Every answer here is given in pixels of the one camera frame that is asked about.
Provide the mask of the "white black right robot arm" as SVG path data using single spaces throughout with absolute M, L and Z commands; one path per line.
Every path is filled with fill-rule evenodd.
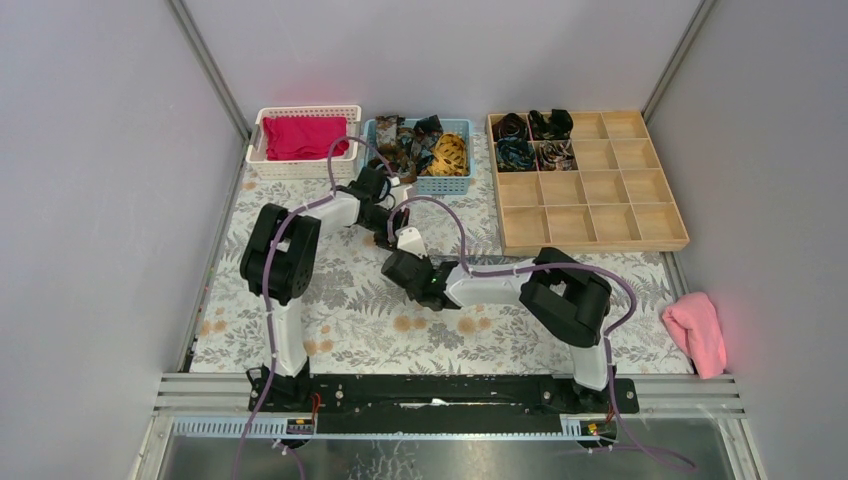
M 533 259 L 468 269 L 457 261 L 434 265 L 427 256 L 398 250 L 383 264 L 381 273 L 410 300 L 433 311 L 475 305 L 525 308 L 568 346 L 575 402 L 583 410 L 597 412 L 614 393 L 601 345 L 612 288 L 600 275 L 580 266 L 552 247 Z

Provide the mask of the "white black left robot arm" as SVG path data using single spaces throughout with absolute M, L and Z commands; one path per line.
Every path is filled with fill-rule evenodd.
M 309 401 L 300 297 L 312 280 L 321 238 L 358 226 L 372 232 L 379 247 L 394 250 L 397 241 L 391 235 L 407 225 L 409 215 L 401 211 L 392 217 L 383 202 L 404 199 L 406 190 L 386 170 L 367 167 L 350 183 L 301 206 L 262 207 L 239 267 L 249 291 L 263 299 L 266 310 L 267 357 L 251 379 L 258 402 L 271 390 L 272 398 L 288 411 Z

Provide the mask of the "grey leaf pattern tie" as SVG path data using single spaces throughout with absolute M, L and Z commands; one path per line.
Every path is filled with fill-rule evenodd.
M 431 263 L 436 266 L 443 262 L 460 261 L 458 255 L 437 255 L 429 256 Z M 496 265 L 496 270 L 511 269 L 511 264 L 520 263 L 526 260 L 532 260 L 532 257 L 516 257 L 516 256 L 498 256 L 498 255 L 470 255 L 466 257 L 465 263 L 472 269 L 478 266 Z

